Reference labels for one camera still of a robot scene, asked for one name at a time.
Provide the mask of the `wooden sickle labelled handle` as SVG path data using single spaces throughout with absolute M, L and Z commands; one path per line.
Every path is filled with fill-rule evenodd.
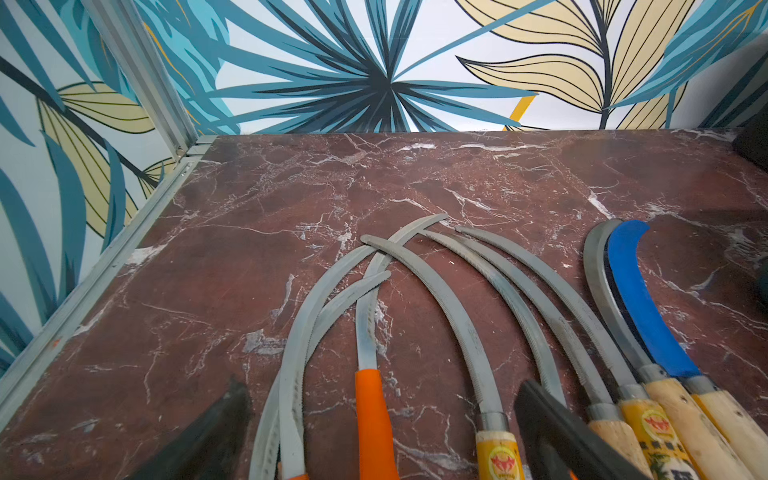
M 460 233 L 460 241 L 499 268 L 529 297 L 551 330 L 561 331 L 557 338 L 590 398 L 589 427 L 599 434 L 608 431 L 618 432 L 622 438 L 630 436 L 627 458 L 654 479 L 697 479 L 698 472 L 666 412 L 637 382 L 614 340 L 582 296 L 543 260 L 519 244 L 477 228 L 458 227 L 456 231 Z M 540 277 L 567 306 L 610 371 L 616 384 L 616 398 L 608 392 L 570 324 L 549 297 L 510 263 L 509 256 Z

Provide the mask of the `wooden handle sickle plain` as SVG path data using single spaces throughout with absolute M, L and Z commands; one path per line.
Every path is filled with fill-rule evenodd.
M 618 347 L 610 339 L 605 327 L 576 290 L 543 260 L 517 243 L 495 233 L 469 227 L 457 227 L 457 239 L 496 266 L 537 307 L 550 330 L 564 349 L 590 400 L 589 427 L 613 446 L 625 459 L 646 475 L 653 477 L 645 450 L 629 423 L 629 407 L 646 400 L 648 395 L 631 373 Z M 575 319 L 586 331 L 597 348 L 603 363 L 614 377 L 618 398 L 613 399 L 601 374 L 570 323 L 565 320 L 553 301 L 527 274 L 509 260 L 513 257 L 540 277 L 557 294 Z

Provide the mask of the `blue blade wooden sickle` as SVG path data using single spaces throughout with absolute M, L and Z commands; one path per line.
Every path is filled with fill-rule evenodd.
M 622 302 L 654 362 L 678 380 L 752 474 L 767 477 L 767 434 L 726 390 L 704 375 L 674 338 L 659 313 L 641 274 L 637 248 L 649 229 L 629 220 L 610 234 L 608 262 Z

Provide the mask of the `wooden sickle yellow label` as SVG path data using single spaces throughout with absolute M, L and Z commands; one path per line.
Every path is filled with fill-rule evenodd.
M 472 320 L 453 290 L 431 266 L 405 247 L 368 234 L 362 237 L 362 242 L 392 256 L 417 276 L 451 325 L 479 407 L 475 434 L 479 477 L 484 480 L 523 479 L 519 447 L 515 435 L 510 432 L 490 363 Z

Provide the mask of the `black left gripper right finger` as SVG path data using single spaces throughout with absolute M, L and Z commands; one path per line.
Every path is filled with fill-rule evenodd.
M 535 479 L 645 477 L 534 380 L 522 382 L 514 412 Z

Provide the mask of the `wooden sickle grey blade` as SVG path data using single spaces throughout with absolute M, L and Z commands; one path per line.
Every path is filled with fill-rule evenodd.
M 605 247 L 620 224 L 607 220 L 587 235 L 584 271 L 601 322 L 648 398 L 629 407 L 629 423 L 656 479 L 750 479 L 752 474 L 725 438 L 635 338 L 617 304 L 605 266 Z

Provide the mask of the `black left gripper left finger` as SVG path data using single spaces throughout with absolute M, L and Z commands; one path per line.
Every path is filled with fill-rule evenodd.
M 231 379 L 224 395 L 129 477 L 232 479 L 250 417 L 247 387 Z

